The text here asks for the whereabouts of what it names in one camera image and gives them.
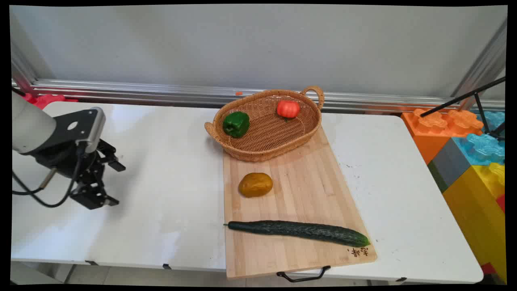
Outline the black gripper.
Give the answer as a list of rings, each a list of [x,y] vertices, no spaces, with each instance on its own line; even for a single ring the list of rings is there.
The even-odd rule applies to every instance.
[[[107,194],[102,181],[105,164],[117,172],[126,170],[115,153],[116,148],[103,139],[99,140],[97,148],[91,153],[87,153],[74,141],[37,149],[32,152],[32,157],[38,164],[50,169],[38,189],[45,189],[53,176],[59,173],[78,184],[70,198],[89,210],[117,206],[120,201]]]

